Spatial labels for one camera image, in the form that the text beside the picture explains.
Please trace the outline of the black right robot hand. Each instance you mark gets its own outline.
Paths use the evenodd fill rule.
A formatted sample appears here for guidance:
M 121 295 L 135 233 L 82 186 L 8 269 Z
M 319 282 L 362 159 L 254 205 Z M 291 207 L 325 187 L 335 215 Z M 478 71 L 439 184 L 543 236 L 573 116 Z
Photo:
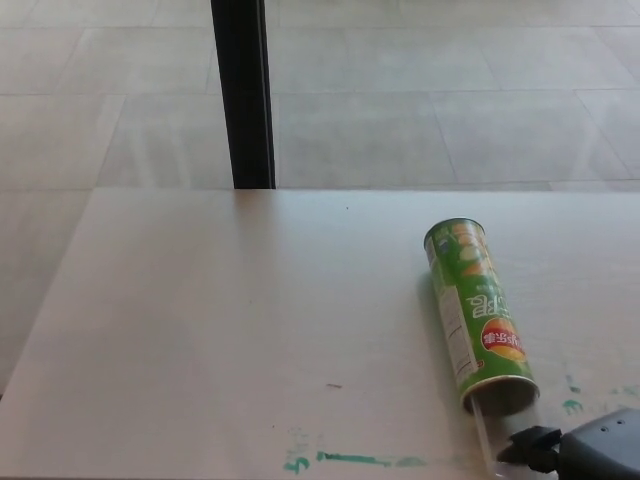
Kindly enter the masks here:
M 562 431 L 551 427 L 532 426 L 509 437 L 510 444 L 497 456 L 497 461 L 509 465 L 527 466 L 549 474 L 557 470 Z

